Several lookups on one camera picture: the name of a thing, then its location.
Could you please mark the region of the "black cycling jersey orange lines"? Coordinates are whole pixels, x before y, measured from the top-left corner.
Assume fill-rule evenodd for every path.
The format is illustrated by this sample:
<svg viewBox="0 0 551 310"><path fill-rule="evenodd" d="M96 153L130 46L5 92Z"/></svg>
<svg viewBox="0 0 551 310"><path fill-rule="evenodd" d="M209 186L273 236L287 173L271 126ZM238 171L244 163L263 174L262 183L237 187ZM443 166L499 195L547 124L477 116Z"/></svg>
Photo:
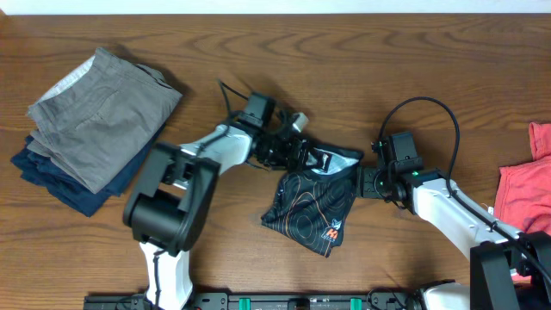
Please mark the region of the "black cycling jersey orange lines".
<svg viewBox="0 0 551 310"><path fill-rule="evenodd" d="M316 145L303 168L280 179L262 225L329 257L343 242L363 156L354 149Z"/></svg>

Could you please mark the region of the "red printed t-shirt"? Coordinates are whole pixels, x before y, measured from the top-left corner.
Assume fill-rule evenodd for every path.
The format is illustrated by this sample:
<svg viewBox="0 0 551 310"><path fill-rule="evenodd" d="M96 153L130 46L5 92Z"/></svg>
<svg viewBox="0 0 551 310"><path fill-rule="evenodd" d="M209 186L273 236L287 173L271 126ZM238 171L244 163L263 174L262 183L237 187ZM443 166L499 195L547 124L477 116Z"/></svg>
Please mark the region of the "red printed t-shirt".
<svg viewBox="0 0 551 310"><path fill-rule="evenodd" d="M532 160L499 169L493 215L525 233L550 233L550 126L529 124Z"/></svg>

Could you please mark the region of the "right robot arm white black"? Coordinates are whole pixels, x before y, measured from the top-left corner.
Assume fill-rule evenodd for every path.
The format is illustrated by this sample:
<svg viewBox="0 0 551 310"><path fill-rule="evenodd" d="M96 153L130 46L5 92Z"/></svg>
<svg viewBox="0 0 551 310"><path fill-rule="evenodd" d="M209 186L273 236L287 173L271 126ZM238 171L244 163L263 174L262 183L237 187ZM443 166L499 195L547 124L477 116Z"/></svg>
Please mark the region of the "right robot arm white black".
<svg viewBox="0 0 551 310"><path fill-rule="evenodd" d="M427 284L397 309L548 309L550 237L522 232L488 213L449 175L426 170L412 134L380 137L374 166L361 168L358 193L409 211L438 229L470 263L470 283Z"/></svg>

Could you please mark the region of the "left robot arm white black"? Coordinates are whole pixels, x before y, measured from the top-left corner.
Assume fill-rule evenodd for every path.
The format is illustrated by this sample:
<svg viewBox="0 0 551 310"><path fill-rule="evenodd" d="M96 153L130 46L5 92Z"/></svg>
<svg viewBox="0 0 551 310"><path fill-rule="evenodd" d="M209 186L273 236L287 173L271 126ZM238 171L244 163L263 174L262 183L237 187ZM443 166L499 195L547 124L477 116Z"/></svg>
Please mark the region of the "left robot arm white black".
<svg viewBox="0 0 551 310"><path fill-rule="evenodd" d="M268 170L304 163L300 134L308 123L259 93L207 136L188 144L159 142L145 161L123 212L145 255L145 309L182 309L193 292L190 250L205 225L220 176L256 158Z"/></svg>

